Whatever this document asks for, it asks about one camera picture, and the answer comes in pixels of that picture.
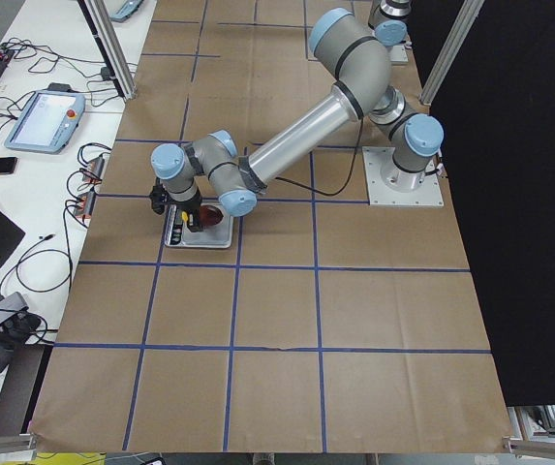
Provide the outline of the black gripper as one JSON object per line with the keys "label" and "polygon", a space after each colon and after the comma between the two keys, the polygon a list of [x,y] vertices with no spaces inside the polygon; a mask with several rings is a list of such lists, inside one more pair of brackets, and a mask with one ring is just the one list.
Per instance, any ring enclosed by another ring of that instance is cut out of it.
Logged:
{"label": "black gripper", "polygon": [[168,209],[171,205],[176,205],[182,212],[182,220],[186,228],[190,232],[201,232],[202,222],[200,218],[200,207],[202,196],[197,186],[191,186],[184,192],[174,193],[172,190],[165,188],[168,200],[163,207]]}

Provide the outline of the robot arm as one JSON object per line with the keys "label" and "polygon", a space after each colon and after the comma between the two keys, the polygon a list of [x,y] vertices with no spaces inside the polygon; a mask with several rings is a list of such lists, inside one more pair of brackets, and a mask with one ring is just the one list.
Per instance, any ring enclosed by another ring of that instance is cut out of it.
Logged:
{"label": "robot arm", "polygon": [[392,64],[406,64],[405,43],[408,37],[408,18],[411,0],[373,0],[368,26],[376,39],[387,49]]}
{"label": "robot arm", "polygon": [[196,182],[205,177],[231,217],[250,213],[267,184],[349,121],[369,118],[394,143],[386,184],[415,189],[441,148],[445,132],[434,117],[414,111],[390,83],[391,64],[380,31],[362,25],[343,8],[326,12],[309,35],[312,54],[334,81],[329,93],[291,126],[249,156],[240,156],[225,130],[187,144],[166,143],[151,154],[155,184],[152,210],[173,205],[187,216],[191,232],[210,223]]}

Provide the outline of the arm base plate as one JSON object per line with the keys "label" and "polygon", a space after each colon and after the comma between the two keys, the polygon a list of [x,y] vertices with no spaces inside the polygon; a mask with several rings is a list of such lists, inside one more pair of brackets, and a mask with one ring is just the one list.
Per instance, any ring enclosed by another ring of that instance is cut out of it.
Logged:
{"label": "arm base plate", "polygon": [[392,65],[406,65],[409,62],[407,50],[404,45],[390,46],[387,51]]}
{"label": "arm base plate", "polygon": [[434,163],[424,171],[400,170],[393,160],[393,147],[362,148],[368,203],[377,207],[431,207],[445,205]]}

